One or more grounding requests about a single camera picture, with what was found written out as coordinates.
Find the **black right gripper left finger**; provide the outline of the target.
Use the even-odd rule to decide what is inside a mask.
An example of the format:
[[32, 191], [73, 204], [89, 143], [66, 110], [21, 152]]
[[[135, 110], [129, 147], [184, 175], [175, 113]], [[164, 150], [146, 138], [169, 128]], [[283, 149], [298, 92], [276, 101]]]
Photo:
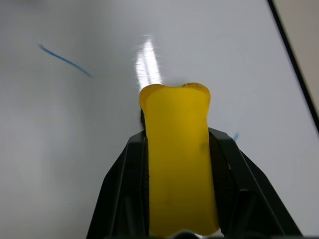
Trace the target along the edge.
[[86, 237], [148, 238], [149, 224], [148, 140], [141, 131], [106, 174]]

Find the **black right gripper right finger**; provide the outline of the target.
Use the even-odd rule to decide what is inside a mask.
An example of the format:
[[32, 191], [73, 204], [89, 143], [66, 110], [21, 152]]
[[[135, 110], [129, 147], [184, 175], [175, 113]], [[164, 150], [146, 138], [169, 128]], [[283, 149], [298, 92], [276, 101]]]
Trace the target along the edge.
[[209, 129], [217, 214], [227, 239], [291, 239], [302, 233], [264, 172], [226, 133]]

